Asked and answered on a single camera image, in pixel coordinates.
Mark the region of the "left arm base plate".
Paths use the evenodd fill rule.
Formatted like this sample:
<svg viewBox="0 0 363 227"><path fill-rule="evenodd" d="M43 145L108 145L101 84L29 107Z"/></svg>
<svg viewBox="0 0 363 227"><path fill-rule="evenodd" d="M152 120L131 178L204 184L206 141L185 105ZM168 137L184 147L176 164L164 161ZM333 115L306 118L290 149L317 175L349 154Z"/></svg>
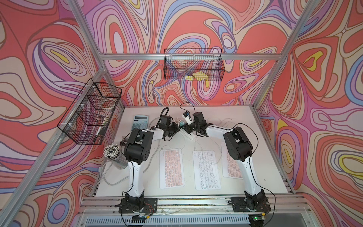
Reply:
<svg viewBox="0 0 363 227"><path fill-rule="evenodd" d="M120 205L118 206L118 212L120 214L153 214L157 212L157 198L141 198L135 199L130 197L128 199L123 198Z"/></svg>

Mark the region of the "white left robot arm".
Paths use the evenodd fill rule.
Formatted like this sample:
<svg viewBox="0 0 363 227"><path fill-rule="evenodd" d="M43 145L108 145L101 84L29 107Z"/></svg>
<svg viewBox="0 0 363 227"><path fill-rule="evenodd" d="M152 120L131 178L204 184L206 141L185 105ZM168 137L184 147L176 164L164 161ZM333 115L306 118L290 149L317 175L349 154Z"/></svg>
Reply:
<svg viewBox="0 0 363 227"><path fill-rule="evenodd" d="M125 205L141 210L144 207L143 172L142 163L150 155L152 142L160 141L166 137L172 138L180 129L169 115L159 117L157 125L149 130L133 129L124 148L124 154L129 166L129 189L124 193Z"/></svg>

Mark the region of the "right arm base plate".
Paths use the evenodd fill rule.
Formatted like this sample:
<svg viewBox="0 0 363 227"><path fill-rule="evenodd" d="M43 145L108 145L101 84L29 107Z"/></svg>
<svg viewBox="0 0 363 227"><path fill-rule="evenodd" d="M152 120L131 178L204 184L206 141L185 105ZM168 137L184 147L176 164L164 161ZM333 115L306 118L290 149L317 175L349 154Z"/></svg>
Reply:
<svg viewBox="0 0 363 227"><path fill-rule="evenodd" d="M253 201L251 198L246 197L232 197L228 204L232 206L234 212L257 212L269 213L271 207L266 197Z"/></svg>

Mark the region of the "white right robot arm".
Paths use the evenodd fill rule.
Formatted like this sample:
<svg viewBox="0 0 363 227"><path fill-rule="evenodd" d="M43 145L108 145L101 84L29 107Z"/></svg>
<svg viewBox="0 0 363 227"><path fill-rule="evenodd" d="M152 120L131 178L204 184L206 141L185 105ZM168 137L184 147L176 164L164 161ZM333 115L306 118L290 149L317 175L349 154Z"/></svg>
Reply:
<svg viewBox="0 0 363 227"><path fill-rule="evenodd" d="M264 203L266 195L255 176L252 162L254 146L243 129L237 125L231 129L226 129L207 123L202 112L191 114L189 111L185 111L182 117L186 123L181 128L186 133L196 133L198 136L224 140L229 156L237 161L242 173L245 184L246 207L251 211L256 210Z"/></svg>

